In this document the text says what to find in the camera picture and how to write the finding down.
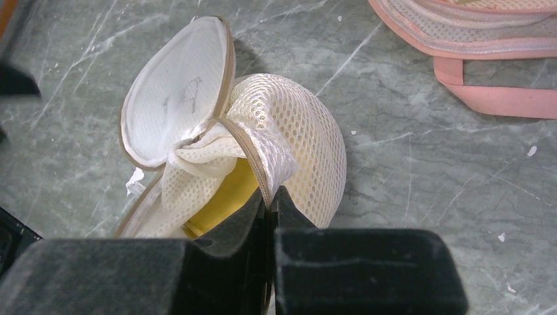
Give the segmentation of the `pink floral laundry bag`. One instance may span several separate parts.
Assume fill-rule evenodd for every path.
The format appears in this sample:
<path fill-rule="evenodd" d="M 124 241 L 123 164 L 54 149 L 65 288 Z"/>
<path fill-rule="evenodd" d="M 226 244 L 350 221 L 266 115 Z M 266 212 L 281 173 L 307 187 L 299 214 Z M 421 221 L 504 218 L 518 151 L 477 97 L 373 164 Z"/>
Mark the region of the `pink floral laundry bag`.
<path fill-rule="evenodd" d="M 432 56 L 437 80 L 472 110 L 556 119 L 556 91 L 466 85 L 466 60 L 556 57 L 555 1 L 371 1 L 385 25 Z"/>

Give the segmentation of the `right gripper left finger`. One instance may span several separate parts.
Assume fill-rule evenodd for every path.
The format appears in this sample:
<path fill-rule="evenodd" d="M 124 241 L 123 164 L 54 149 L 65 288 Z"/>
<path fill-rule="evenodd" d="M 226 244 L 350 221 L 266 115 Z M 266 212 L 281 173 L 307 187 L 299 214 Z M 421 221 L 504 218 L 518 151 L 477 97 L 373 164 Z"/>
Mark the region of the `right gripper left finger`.
<path fill-rule="evenodd" d="M 195 240 L 41 240 L 3 278 L 1 313 L 262 314 L 264 212 L 256 190 Z"/>

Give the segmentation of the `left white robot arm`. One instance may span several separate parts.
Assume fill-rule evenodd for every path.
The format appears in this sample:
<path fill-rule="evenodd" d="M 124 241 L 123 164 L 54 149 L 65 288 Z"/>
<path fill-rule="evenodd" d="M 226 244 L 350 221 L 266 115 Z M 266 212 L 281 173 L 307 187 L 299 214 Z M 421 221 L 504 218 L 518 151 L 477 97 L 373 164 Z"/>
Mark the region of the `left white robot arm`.
<path fill-rule="evenodd" d="M 33 76 L 12 64 L 1 60 L 1 105 L 16 98 L 35 98 L 41 100 L 42 94 Z"/>

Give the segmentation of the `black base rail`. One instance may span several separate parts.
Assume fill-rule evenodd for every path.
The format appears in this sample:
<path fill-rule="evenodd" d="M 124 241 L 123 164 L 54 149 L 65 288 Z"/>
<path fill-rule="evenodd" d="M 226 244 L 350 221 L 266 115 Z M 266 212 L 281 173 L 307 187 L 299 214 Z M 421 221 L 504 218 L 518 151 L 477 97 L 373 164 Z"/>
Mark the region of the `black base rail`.
<path fill-rule="evenodd" d="M 29 246 L 43 238 L 1 208 L 1 278 Z"/>

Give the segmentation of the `yellow bra in bag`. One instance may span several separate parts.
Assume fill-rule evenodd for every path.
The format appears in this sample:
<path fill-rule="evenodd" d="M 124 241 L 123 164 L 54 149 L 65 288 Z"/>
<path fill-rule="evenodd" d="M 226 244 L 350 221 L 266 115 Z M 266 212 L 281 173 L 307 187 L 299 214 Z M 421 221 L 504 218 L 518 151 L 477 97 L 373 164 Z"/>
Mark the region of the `yellow bra in bag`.
<path fill-rule="evenodd" d="M 239 210 L 258 186 L 248 160 L 238 158 L 211 200 L 183 225 L 182 231 L 189 238 L 205 234 Z"/>

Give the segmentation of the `white mesh laundry bag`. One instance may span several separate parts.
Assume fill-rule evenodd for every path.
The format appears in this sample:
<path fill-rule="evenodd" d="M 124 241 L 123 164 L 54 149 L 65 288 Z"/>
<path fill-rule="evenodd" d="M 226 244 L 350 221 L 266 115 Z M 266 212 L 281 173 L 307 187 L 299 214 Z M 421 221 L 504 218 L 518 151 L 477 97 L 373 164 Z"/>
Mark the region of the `white mesh laundry bag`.
<path fill-rule="evenodd" d="M 248 160 L 263 204 L 285 187 L 316 227 L 341 202 L 346 150 L 326 106 L 288 78 L 235 76 L 229 24 L 192 21 L 144 66 L 120 113 L 128 159 L 157 176 L 116 230 L 118 238 L 187 237 L 183 225 L 205 206 L 236 160 Z"/>

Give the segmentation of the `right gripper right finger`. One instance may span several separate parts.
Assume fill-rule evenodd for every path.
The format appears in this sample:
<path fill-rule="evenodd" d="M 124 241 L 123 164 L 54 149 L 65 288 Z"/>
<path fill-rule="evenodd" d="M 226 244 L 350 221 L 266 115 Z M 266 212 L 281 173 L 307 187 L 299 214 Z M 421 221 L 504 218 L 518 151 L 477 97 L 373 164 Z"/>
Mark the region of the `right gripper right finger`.
<path fill-rule="evenodd" d="M 273 200 L 277 314 L 465 314 L 445 242 L 412 228 L 319 229 L 285 187 Z"/>

